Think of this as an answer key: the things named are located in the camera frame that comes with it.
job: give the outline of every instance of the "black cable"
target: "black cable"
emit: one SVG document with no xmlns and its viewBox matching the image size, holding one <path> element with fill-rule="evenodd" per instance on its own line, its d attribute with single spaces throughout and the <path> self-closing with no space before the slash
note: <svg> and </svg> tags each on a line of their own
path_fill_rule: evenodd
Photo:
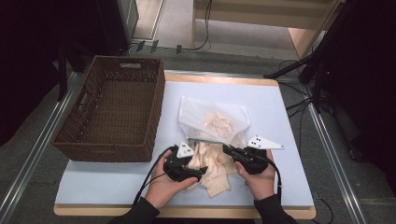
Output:
<svg viewBox="0 0 396 224">
<path fill-rule="evenodd" d="M 155 176 L 154 178 L 150 179 L 150 181 L 145 185 L 145 187 L 147 187 L 153 180 L 155 180 L 155 179 L 157 179 L 158 177 L 161 177 L 161 176 L 163 176 L 163 175 L 166 175 L 166 174 L 167 174 L 167 173 L 165 172 L 165 173 L 163 173 L 163 174 L 161 174 L 161 175 L 157 175 L 157 176 Z"/>
<path fill-rule="evenodd" d="M 311 102 L 311 101 L 312 101 L 312 97 L 305 98 L 305 99 L 303 99 L 300 103 L 297 103 L 297 104 L 295 104 L 295 105 L 289 105 L 289 106 L 287 106 L 287 107 L 286 107 L 286 110 L 293 109 L 293 108 L 296 107 L 296 106 L 299 106 L 299 105 L 302 105 L 303 103 L 307 103 L 307 102 Z"/>
<path fill-rule="evenodd" d="M 281 63 L 277 66 L 278 70 L 279 70 L 279 71 L 281 70 L 280 66 L 281 66 L 283 63 L 288 63 L 288 62 L 300 63 L 300 61 L 297 61 L 297 60 L 285 60 L 285 61 L 281 62 Z M 300 75 L 300 74 L 301 74 L 300 70 L 298 70 L 298 68 L 296 68 L 296 70 L 297 70 L 298 74 Z"/>
<path fill-rule="evenodd" d="M 287 86 L 287 87 L 289 87 L 289 88 L 291 88 L 291 89 L 293 89 L 293 90 L 295 90 L 295 91 L 297 91 L 297 92 L 299 92 L 299 93 L 304 94 L 305 96 L 310 96 L 308 93 L 306 93 L 306 92 L 304 92 L 304 91 L 300 91 L 299 89 L 297 89 L 297 88 L 295 88 L 295 87 L 292 87 L 291 85 L 286 84 L 286 83 L 284 83 L 284 82 L 279 82 L 279 84 L 280 84 L 280 85 Z"/>
<path fill-rule="evenodd" d="M 277 198 L 279 199 L 279 202 L 281 203 L 282 201 L 282 179 L 280 178 L 280 172 L 277 169 L 275 163 L 273 161 L 271 161 L 270 159 L 266 159 L 268 161 L 268 163 L 270 165 L 272 165 L 274 167 L 274 169 L 276 170 L 276 174 L 277 174 Z"/>
<path fill-rule="evenodd" d="M 289 114 L 289 119 L 291 119 L 294 115 L 300 113 L 301 111 L 303 111 L 309 104 L 311 104 L 312 101 L 308 101 L 308 102 L 304 102 L 304 104 L 302 106 L 300 106 L 296 111 L 294 111 L 293 113 Z"/>
<path fill-rule="evenodd" d="M 210 19 L 210 12 L 212 10 L 212 0 L 209 0 L 209 3 L 206 6 L 206 12 L 205 12 L 205 27 L 206 27 L 206 40 L 204 44 L 201 45 L 201 47 L 196 48 L 196 49 L 184 49 L 184 50 L 198 50 L 201 49 L 209 39 L 209 19 Z"/>
<path fill-rule="evenodd" d="M 326 201 L 324 201 L 324 200 L 319 196 L 319 193 L 318 193 L 318 197 L 317 197 L 315 200 L 319 200 L 319 201 L 323 202 L 323 203 L 329 208 L 330 214 L 331 214 L 331 219 L 330 219 L 330 222 L 328 222 L 327 224 L 331 224 L 331 223 L 333 222 L 333 220 L 334 220 L 334 213 L 332 212 L 332 208 L 329 206 L 328 203 L 326 203 Z M 319 222 L 317 222 L 316 220 L 314 220 L 314 219 L 311 219 L 311 220 L 312 220 L 313 222 L 319 224 Z"/>
<path fill-rule="evenodd" d="M 149 176 L 151 175 L 152 171 L 154 170 L 154 168 L 157 166 L 158 162 L 160 161 L 160 159 L 163 157 L 163 155 L 165 154 L 165 152 L 169 150 L 169 148 L 167 148 L 164 152 L 162 152 L 160 154 L 160 156 L 157 158 L 157 160 L 154 162 L 154 164 L 152 164 L 150 170 L 148 171 L 148 175 L 146 176 L 146 179 L 143 181 L 142 187 L 140 187 L 140 190 L 136 193 L 136 197 L 134 198 L 134 203 L 133 205 L 137 204 L 137 201 L 139 201 L 140 195 L 142 195 L 143 189 L 146 187 L 146 183 L 148 182 Z"/>
<path fill-rule="evenodd" d="M 269 79 L 276 79 L 278 77 L 284 76 L 287 73 L 301 67 L 302 65 L 304 66 L 311 66 L 310 61 L 312 59 L 311 55 L 306 56 L 305 58 L 301 59 L 300 61 L 297 61 L 295 63 L 292 63 L 291 65 L 286 66 L 285 68 L 274 72 L 273 74 L 270 75 L 263 75 L 263 78 L 269 78 Z"/>
<path fill-rule="evenodd" d="M 208 39 L 209 39 L 209 19 L 210 19 L 210 12 L 212 10 L 212 0 L 209 0 L 209 3 L 206 6 L 206 12 L 205 12 L 205 27 L 206 27 L 206 39 L 204 44 L 196 49 L 183 49 L 183 50 L 198 50 L 201 49 L 206 43 L 208 43 Z M 128 50 L 128 54 L 129 56 L 131 56 L 131 54 L 129 53 L 129 51 L 131 50 L 131 48 L 136 47 L 136 46 L 131 46 L 130 49 Z M 168 47 L 157 47 L 157 49 L 175 49 L 175 48 L 168 48 Z"/>
<path fill-rule="evenodd" d="M 308 105 L 306 105 L 303 108 L 303 112 L 301 112 L 301 117 L 300 117 L 299 147 L 298 147 L 298 154 L 299 155 L 301 155 L 301 129 L 302 129 L 302 126 L 303 126 L 303 115 L 304 115 L 304 112 L 305 112 L 306 108 L 308 107 Z"/>
</svg>

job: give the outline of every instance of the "left hand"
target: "left hand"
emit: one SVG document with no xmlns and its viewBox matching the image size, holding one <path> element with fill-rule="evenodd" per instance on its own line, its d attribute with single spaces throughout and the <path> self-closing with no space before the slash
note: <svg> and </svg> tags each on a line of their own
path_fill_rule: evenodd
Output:
<svg viewBox="0 0 396 224">
<path fill-rule="evenodd" d="M 165 159 L 171 154 L 172 151 L 168 150 L 158 161 L 157 166 L 151 174 L 151 179 L 159 175 L 160 177 L 151 181 L 145 197 L 157 209 L 166 206 L 179 191 L 189 188 L 198 181 L 196 177 L 190 177 L 182 182 L 176 182 L 169 178 L 168 175 L 165 175 L 163 165 L 165 164 Z"/>
</svg>

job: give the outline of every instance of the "black stand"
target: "black stand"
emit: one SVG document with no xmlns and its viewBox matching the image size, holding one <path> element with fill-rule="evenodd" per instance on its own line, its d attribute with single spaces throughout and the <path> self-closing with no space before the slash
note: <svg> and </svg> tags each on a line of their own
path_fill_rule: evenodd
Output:
<svg viewBox="0 0 396 224">
<path fill-rule="evenodd" d="M 64 41 L 58 51 L 59 59 L 59 96 L 58 101 L 61 101 L 67 93 L 67 72 L 66 59 L 70 62 L 75 72 L 84 72 L 85 63 L 82 61 L 81 54 L 94 57 L 94 53 L 78 43 L 71 41 Z"/>
<path fill-rule="evenodd" d="M 340 14 L 332 23 L 327 34 L 323 37 L 322 41 L 319 43 L 318 47 L 314 50 L 314 52 L 307 57 L 301 59 L 299 62 L 293 63 L 271 75 L 264 75 L 264 78 L 275 79 L 281 77 L 288 72 L 291 72 L 294 69 L 299 68 L 302 65 L 305 65 L 303 72 L 299 76 L 299 80 L 301 83 L 308 83 L 313 76 L 316 76 L 315 87 L 313 92 L 313 104 L 314 108 L 320 113 L 319 110 L 319 96 L 321 84 L 326 75 L 327 66 L 328 66 L 328 58 L 331 56 L 329 52 L 332 52 L 330 48 L 336 48 L 336 46 L 332 46 L 332 39 L 338 35 L 339 27 L 341 27 L 343 21 L 349 14 L 349 11 L 353 8 L 353 5 L 356 4 L 356 0 L 348 0 L 341 10 Z"/>
</svg>

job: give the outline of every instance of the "translucent plastic bag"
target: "translucent plastic bag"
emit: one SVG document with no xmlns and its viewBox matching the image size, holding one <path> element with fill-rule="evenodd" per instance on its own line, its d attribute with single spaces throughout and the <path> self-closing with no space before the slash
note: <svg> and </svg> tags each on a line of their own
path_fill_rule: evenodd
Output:
<svg viewBox="0 0 396 224">
<path fill-rule="evenodd" d="M 244 130 L 249 126 L 250 118 L 243 105 L 205 102 L 183 96 L 179 123 L 186 138 L 244 147 Z"/>
</svg>

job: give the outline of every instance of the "table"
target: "table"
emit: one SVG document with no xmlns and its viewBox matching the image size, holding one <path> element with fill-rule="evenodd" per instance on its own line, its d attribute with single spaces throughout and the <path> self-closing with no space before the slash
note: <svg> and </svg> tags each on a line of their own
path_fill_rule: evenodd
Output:
<svg viewBox="0 0 396 224">
<path fill-rule="evenodd" d="M 181 96 L 245 105 L 251 120 L 246 131 L 247 139 L 260 133 L 285 147 L 273 150 L 275 163 L 282 175 L 282 205 L 285 211 L 297 219 L 315 217 L 312 195 L 277 82 L 225 76 L 229 75 L 165 71 L 163 111 L 153 158 L 184 138 L 177 120 Z M 69 161 L 56 197 L 55 214 L 124 214 L 130 209 L 152 163 Z M 244 180 L 238 175 L 232 175 L 229 179 L 231 189 L 212 199 L 204 187 L 180 192 L 161 210 L 159 217 L 260 218 Z"/>
<path fill-rule="evenodd" d="M 288 27 L 300 58 L 332 24 L 343 0 L 213 0 L 210 20 Z M 194 0 L 194 17 L 204 20 L 209 0 Z"/>
</svg>

